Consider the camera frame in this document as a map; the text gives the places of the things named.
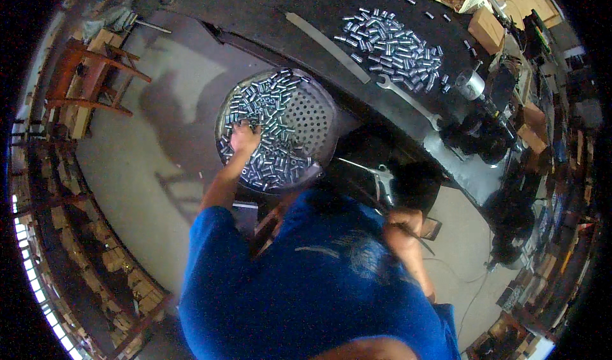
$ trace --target open-end wrench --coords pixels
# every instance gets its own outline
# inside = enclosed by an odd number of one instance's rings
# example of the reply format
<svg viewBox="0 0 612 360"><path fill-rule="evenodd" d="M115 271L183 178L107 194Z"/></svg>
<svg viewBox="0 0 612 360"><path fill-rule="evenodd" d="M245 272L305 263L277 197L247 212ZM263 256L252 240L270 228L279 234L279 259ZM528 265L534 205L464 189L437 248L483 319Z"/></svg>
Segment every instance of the open-end wrench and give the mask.
<svg viewBox="0 0 612 360"><path fill-rule="evenodd" d="M389 75L387 74L379 74L380 77L384 79L384 82L377 82L378 86L383 89L391 89L395 93L397 93L401 98L406 100L408 104L410 104L413 108L419 111L429 122L432 124L433 130L440 131L442 128L438 125L438 121L442 119L440 115L435 115L432 112L426 110L420 102L412 98L409 94L401 90L397 85L395 85Z"/></svg>

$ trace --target cardboard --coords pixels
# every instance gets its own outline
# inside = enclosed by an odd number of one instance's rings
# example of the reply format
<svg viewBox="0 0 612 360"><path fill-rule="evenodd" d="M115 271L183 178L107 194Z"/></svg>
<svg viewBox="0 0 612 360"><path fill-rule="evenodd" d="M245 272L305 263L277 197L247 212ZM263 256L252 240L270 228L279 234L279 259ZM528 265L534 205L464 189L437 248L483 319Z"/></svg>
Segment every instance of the cardboard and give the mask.
<svg viewBox="0 0 612 360"><path fill-rule="evenodd" d="M535 104L527 101L523 107L524 124L518 135L536 153L540 154L548 146L546 136L546 116Z"/></svg>
<svg viewBox="0 0 612 360"><path fill-rule="evenodd" d="M490 55L501 50L505 30L486 8L483 7L474 13L468 31Z"/></svg>

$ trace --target metal cylinder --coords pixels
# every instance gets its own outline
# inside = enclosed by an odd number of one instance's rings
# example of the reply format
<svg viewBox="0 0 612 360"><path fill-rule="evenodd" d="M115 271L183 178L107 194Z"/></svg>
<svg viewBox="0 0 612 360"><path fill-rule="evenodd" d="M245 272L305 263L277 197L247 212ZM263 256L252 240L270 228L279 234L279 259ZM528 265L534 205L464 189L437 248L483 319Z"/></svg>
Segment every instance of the metal cylinder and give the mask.
<svg viewBox="0 0 612 360"><path fill-rule="evenodd" d="M485 90L485 82L473 69L465 69L459 73L455 86L466 99L477 99Z"/></svg>

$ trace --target wooden stool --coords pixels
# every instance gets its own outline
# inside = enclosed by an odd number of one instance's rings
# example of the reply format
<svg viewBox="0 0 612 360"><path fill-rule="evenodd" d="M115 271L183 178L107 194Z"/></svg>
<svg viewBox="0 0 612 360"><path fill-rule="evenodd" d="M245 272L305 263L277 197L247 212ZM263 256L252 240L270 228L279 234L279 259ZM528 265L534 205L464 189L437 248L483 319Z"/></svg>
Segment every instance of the wooden stool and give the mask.
<svg viewBox="0 0 612 360"><path fill-rule="evenodd" d="M134 60L138 60L137 56L108 44L105 47L108 56L87 50L86 46L78 40L68 40L66 49L60 56L51 77L45 98L47 100L45 104L47 109L58 108L64 105L77 105L87 108L107 109L126 116L132 116L131 111L119 105L121 97L134 76L146 82L151 82L151 78L135 68ZM77 68L85 58L89 59L89 61L86 64L86 71L82 76L83 86L81 87L81 95L76 98L67 98L66 96ZM122 63L123 58L128 60L129 66ZM129 78L118 91L103 86L110 68L117 68L129 75ZM97 101L101 91L104 91L111 97L111 105Z"/></svg>

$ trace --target wooden shelf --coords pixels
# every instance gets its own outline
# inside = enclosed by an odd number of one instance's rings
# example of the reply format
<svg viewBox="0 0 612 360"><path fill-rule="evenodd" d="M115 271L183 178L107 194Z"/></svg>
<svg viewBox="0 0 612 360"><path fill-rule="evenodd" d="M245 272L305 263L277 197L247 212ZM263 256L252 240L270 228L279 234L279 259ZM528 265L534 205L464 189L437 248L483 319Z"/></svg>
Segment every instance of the wooden shelf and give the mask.
<svg viewBox="0 0 612 360"><path fill-rule="evenodd" d="M96 199L87 186L87 182L80 170L73 151L74 145L70 143L53 143L37 140L25 143L18 149L23 150L23 157L27 159L29 153L35 153L36 160L40 162L40 174L35 175L35 183L41 184L50 194L51 198L46 201L33 203L29 188L33 173L26 167L11 178L11 190L18 196L19 205L15 215L20 220L30 220L30 215L48 213L50 222L61 246L65 249L67 258L75 262L80 270L78 274L89 286L91 292L99 297L103 310L111 312L115 330L109 332L110 338L116 346L112 356L120 356L123 359L134 357L144 345L143 333L153 322L164 318L164 308L172 295L166 292L157 282L145 272L131 253L125 248L117 235L112 230L104 217L102 210L96 203ZM91 222L78 223L71 217L75 210L80 210L84 215L90 215L94 210L96 219ZM104 249L101 252L88 252L80 241L77 231L91 233ZM43 252L37 255L43 258ZM96 267L92 259L103 263L103 270ZM53 276L50 269L45 272L46 280L43 283L52 284ZM107 271L105 276L99 271ZM116 289L109 287L108 278L115 277L119 282L125 282L129 290L129 296L125 295L122 303ZM61 298L51 301L59 310L62 308L62 316L70 327L65 329L76 332L81 338L89 336L89 342L95 351L99 346L93 336L88 335L84 328L78 324L74 314L67 308Z"/></svg>

